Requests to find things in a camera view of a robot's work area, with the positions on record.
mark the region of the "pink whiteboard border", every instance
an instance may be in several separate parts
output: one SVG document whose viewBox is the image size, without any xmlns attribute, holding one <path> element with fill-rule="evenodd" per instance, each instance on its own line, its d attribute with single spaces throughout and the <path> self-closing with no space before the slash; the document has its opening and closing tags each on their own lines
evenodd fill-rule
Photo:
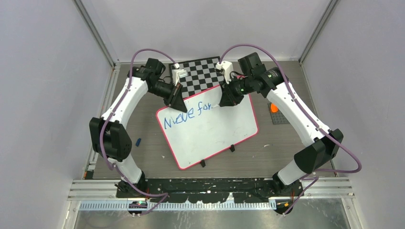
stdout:
<svg viewBox="0 0 405 229">
<path fill-rule="evenodd" d="M 188 100 L 188 99 L 190 99 L 190 98 L 192 98 L 192 97 L 194 97 L 194 96 L 196 96 L 196 95 L 199 95 L 199 94 L 201 94 L 201 93 L 203 93 L 203 92 L 212 90 L 212 89 L 214 89 L 214 88 L 216 88 L 216 87 L 219 87 L 219 86 L 220 86 L 220 85 L 217 85 L 217 86 L 215 86 L 215 87 L 209 88 L 209 89 L 207 89 L 207 90 L 204 90 L 204 91 L 202 91 L 202 92 L 199 92 L 199 93 L 197 93 L 197 94 L 194 94 L 194 95 L 192 95 L 192 96 L 189 96 L 189 97 L 187 97 L 187 98 L 184 99 L 184 100 Z M 248 94 L 248 96 L 249 96 L 250 104 L 251 104 L 251 106 L 252 106 L 253 116 L 255 117 L 255 122 L 256 122 L 257 131 L 256 131 L 256 133 L 252 134 L 251 136 L 249 136 L 249 137 L 247 137 L 247 138 L 245 138 L 245 139 L 243 139 L 243 140 L 241 140 L 241 141 L 239 141 L 239 142 L 237 142 L 237 143 L 235 143 L 235 144 L 233 144 L 233 145 L 237 145 L 237 144 L 239 144 L 239 143 L 241 143 L 241 142 L 243 142 L 243 141 L 246 141 L 247 139 L 249 139 L 249 138 L 251 138 L 251 137 L 257 135 L 257 133 L 259 132 L 259 126 L 258 126 L 258 124 L 257 124 L 256 112 L 255 112 L 255 109 L 254 109 L 254 107 L 253 107 L 252 98 L 250 97 L 249 94 Z M 192 167 L 192 166 L 194 166 L 194 165 L 196 165 L 196 164 L 199 164 L 200 162 L 196 162 L 196 163 L 194 163 L 194 164 L 192 164 L 192 165 L 190 165 L 190 166 L 188 166 L 188 167 L 186 167 L 186 168 L 181 168 L 181 167 L 179 166 L 179 162 L 177 161 L 177 158 L 176 158 L 175 154 L 173 153 L 173 149 L 171 148 L 171 145 L 170 145 L 170 143 L 169 143 L 169 141 L 168 141 L 168 139 L 167 139 L 167 136 L 166 136 L 166 134 L 165 134 L 165 132 L 164 132 L 164 130 L 163 130 L 163 126 L 162 126 L 162 124 L 160 123 L 159 118 L 158 118 L 158 113 L 159 113 L 161 110 L 166 109 L 166 108 L 168 108 L 168 106 L 162 107 L 161 109 L 159 109 L 159 110 L 156 112 L 156 119 L 158 120 L 159 126 L 160 126 L 160 128 L 162 129 L 163 135 L 165 136 L 166 142 L 167 142 L 167 144 L 169 145 L 171 154 L 173 155 L 174 160 L 176 161 L 177 167 L 178 167 L 179 169 L 181 169 L 181 170 L 186 170 L 186 169 L 188 169 L 188 168 L 190 168 L 190 167 Z M 225 149 L 223 149 L 223 150 L 220 150 L 220 151 L 218 151 L 218 152 L 212 154 L 211 156 L 208 156 L 208 157 L 204 158 L 204 160 L 209 159 L 209 158 L 211 158 L 211 157 L 217 155 L 218 153 L 223 152 L 223 151 L 229 149 L 230 147 L 231 147 L 231 146 L 229 146 L 229 147 L 227 147 L 227 148 L 225 148 Z"/>
</svg>

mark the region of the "whiteboard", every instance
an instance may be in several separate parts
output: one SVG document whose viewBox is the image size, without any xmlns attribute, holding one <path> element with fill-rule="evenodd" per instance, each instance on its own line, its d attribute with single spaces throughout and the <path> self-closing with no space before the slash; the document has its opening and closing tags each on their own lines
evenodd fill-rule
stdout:
<svg viewBox="0 0 405 229">
<path fill-rule="evenodd" d="M 237 106 L 220 107 L 215 86 L 184 100 L 187 113 L 164 107 L 156 118 L 177 166 L 187 169 L 257 134 L 250 96 Z"/>
</svg>

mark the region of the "white wall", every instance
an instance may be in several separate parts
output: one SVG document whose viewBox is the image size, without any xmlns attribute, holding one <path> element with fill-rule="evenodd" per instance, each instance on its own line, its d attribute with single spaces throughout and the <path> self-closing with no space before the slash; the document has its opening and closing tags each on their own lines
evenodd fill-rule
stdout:
<svg viewBox="0 0 405 229">
<path fill-rule="evenodd" d="M 321 118 L 363 170 L 349 175 L 370 228 L 404 228 L 405 1 L 341 1 L 304 67 Z M 343 151 L 337 168 L 353 169 Z"/>
<path fill-rule="evenodd" d="M 253 43 L 281 60 L 297 60 L 328 0 L 83 0 L 110 53 L 129 62 L 155 48 L 175 60 L 221 55 Z M 227 59 L 246 54 L 239 48 Z M 150 53 L 140 54 L 145 61 Z"/>
<path fill-rule="evenodd" d="M 70 0 L 2 1 L 0 17 L 0 228 L 61 228 L 111 69 Z"/>
</svg>

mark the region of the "table surface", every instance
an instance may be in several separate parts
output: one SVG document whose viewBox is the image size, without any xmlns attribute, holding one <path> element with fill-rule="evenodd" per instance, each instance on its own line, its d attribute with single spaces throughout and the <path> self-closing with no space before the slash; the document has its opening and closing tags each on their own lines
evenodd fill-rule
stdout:
<svg viewBox="0 0 405 229">
<path fill-rule="evenodd" d="M 275 66 L 264 62 L 267 69 Z M 295 91 L 313 111 L 308 87 L 298 62 L 281 62 Z M 240 72 L 234 63 L 234 70 Z M 122 89 L 129 65 L 122 65 L 114 91 L 114 99 Z M 132 139 L 131 154 L 147 178 L 214 178 L 214 177 L 271 177 L 304 148 L 291 124 L 274 125 L 267 106 L 267 99 L 260 94 L 251 94 L 255 108 L 259 133 L 235 146 L 236 150 L 224 151 L 205 161 L 206 167 L 193 166 L 180 170 L 171 154 L 163 132 L 156 120 L 156 111 L 164 107 L 163 99 L 146 94 L 138 103 L 129 119 L 127 132 Z M 141 138 L 139 147 L 135 146 Z M 331 168 L 331 163 L 322 168 Z M 334 176 L 333 173 L 318 173 L 319 176 Z M 93 178 L 119 178 L 116 171 L 108 170 L 101 156 L 98 157 Z"/>
</svg>

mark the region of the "orange object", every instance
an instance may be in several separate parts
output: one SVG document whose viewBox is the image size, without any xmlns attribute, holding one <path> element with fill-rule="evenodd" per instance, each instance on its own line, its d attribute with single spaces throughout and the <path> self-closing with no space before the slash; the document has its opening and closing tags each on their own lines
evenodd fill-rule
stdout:
<svg viewBox="0 0 405 229">
<path fill-rule="evenodd" d="M 271 104 L 270 105 L 270 111 L 271 111 L 271 113 L 276 113 L 278 111 L 278 108 L 276 107 L 276 105 Z"/>
</svg>

